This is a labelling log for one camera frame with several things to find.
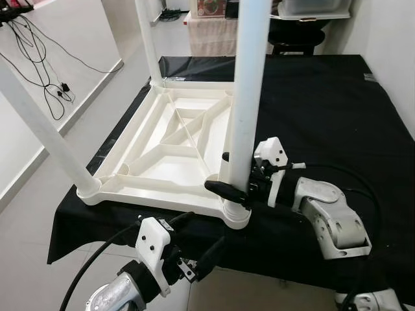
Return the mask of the beige tablecloth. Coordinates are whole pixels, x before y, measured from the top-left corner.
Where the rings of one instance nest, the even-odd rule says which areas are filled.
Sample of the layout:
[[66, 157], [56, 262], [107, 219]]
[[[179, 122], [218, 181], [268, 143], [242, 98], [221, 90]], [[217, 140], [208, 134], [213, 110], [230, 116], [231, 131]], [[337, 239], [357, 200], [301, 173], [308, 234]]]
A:
[[237, 19], [194, 18], [189, 13], [184, 24], [192, 56], [236, 56]]

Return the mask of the clear plastic storage box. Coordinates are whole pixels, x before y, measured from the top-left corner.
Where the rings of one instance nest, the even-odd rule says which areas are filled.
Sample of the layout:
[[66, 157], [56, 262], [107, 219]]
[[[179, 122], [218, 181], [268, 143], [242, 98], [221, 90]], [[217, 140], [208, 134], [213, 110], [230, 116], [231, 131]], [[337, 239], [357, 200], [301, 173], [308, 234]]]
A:
[[349, 15], [353, 0], [281, 0], [280, 17], [326, 17]]

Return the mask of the white plastic table top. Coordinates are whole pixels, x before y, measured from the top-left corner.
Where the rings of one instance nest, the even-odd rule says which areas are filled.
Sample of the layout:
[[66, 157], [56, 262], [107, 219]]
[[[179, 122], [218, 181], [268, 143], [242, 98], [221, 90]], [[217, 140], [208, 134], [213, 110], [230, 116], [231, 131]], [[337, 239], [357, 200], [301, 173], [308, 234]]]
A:
[[100, 192], [87, 205], [122, 202], [172, 211], [192, 211], [247, 226], [251, 211], [204, 188], [205, 180], [227, 183], [234, 103], [231, 81], [165, 81], [152, 86], [117, 140], [127, 141], [121, 171], [94, 178]]

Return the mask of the small black bundle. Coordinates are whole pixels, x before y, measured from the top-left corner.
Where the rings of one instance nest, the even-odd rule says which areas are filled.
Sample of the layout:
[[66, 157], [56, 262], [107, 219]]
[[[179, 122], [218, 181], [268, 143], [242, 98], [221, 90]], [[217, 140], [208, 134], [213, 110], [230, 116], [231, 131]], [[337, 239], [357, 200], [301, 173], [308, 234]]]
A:
[[183, 13], [187, 13], [187, 11], [164, 8], [163, 11], [160, 12], [158, 18], [160, 18], [160, 20], [175, 20], [178, 19]]

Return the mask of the black router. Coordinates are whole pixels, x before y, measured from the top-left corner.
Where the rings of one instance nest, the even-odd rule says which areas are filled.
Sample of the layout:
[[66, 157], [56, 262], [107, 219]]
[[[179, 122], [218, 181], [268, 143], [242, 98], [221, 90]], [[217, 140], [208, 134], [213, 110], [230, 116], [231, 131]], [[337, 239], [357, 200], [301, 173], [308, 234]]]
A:
[[23, 13], [33, 10], [34, 6], [29, 0], [0, 0], [0, 24], [8, 23]]

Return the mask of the red printed box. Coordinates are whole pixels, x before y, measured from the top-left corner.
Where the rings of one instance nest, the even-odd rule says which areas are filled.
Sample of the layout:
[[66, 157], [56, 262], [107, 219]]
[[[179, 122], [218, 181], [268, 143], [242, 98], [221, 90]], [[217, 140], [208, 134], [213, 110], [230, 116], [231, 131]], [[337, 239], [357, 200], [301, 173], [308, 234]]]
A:
[[197, 18], [219, 18], [226, 15], [226, 0], [195, 0]]

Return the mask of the white plastic table leg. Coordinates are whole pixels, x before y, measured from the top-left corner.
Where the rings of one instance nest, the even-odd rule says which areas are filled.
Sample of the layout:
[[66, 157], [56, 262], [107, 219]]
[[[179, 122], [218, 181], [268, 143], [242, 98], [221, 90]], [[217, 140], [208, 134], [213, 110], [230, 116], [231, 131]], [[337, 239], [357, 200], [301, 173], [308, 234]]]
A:
[[45, 150], [62, 166], [65, 174], [71, 178], [77, 188], [79, 198], [89, 200], [98, 194], [101, 182], [93, 178], [86, 167], [71, 153], [71, 149], [60, 132], [36, 107], [32, 96], [7, 65], [0, 65], [0, 93], [9, 101], [12, 109], [23, 119], [24, 124], [30, 128], [39, 142], [44, 145]]
[[134, 6], [136, 6], [137, 24], [139, 24], [139, 30], [143, 40], [143, 50], [145, 51], [149, 70], [149, 83], [155, 87], [163, 87], [164, 80], [158, 67], [158, 55], [151, 29], [152, 23], [148, 18], [147, 0], [134, 0]]
[[273, 0], [240, 0], [231, 112], [229, 183], [246, 192], [255, 148], [255, 131], [266, 60]]

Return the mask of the black round stool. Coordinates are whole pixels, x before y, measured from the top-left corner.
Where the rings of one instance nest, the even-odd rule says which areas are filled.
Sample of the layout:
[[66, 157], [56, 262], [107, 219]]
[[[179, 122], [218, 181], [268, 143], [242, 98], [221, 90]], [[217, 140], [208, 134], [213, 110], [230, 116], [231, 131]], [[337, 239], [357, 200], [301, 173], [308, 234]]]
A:
[[268, 41], [273, 45], [273, 54], [300, 53], [314, 54], [326, 34], [323, 30], [273, 30], [268, 34]]

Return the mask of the black table cloth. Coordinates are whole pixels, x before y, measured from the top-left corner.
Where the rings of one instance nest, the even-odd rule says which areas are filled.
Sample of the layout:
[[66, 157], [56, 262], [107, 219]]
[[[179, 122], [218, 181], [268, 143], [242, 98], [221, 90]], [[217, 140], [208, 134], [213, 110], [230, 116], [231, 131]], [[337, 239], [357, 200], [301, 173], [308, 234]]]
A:
[[[303, 176], [358, 189], [361, 184], [340, 168], [364, 178], [379, 210], [361, 195], [350, 193], [349, 203], [368, 223], [377, 273], [398, 299], [414, 305], [415, 177], [409, 163], [415, 143], [386, 91], [364, 73], [372, 72], [358, 54], [267, 58], [257, 139], [279, 137], [291, 160], [311, 164], [289, 172], [291, 183]], [[311, 226], [286, 207], [255, 208], [243, 230], [196, 216], [184, 235], [185, 245], [197, 253], [225, 236], [221, 268], [332, 288], [306, 270], [329, 270], [334, 260], [322, 258]]]

